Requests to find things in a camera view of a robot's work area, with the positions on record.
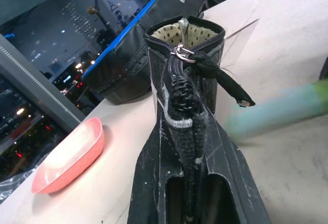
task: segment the window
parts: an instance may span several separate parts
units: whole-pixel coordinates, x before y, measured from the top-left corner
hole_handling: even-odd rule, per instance
[[[47,0],[0,33],[88,115],[102,100],[81,76],[150,0]]]
[[[15,182],[8,179],[13,176],[19,179],[24,173],[32,172],[40,159],[54,149],[67,133],[13,89],[2,76],[0,106],[1,203],[8,191],[14,190]]]

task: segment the black bag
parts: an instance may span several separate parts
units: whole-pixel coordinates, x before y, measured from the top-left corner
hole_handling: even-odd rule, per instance
[[[137,98],[150,88],[145,30],[172,17],[198,16],[207,0],[151,0],[83,75],[96,93],[114,104]]]

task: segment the green object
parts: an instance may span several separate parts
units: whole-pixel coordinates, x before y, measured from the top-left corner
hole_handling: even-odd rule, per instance
[[[248,137],[327,112],[328,80],[322,80],[236,112],[230,116],[226,130],[234,138]]]

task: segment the metal rivet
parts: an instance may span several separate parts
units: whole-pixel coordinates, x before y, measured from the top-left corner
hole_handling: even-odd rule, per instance
[[[249,102],[244,101],[244,100],[242,100],[242,101],[237,101],[237,104],[238,104],[239,106],[241,106],[241,107],[248,107],[249,105],[251,105]]]

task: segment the black strap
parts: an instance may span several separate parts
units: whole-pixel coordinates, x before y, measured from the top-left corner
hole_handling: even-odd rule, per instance
[[[237,103],[242,106],[254,106],[255,103],[251,97],[245,92],[245,90],[235,82],[229,75],[217,66],[205,53],[199,51],[190,57],[192,60],[196,60],[196,63],[191,64],[195,71],[208,79],[216,79],[220,86],[222,86],[226,92],[229,93]]]

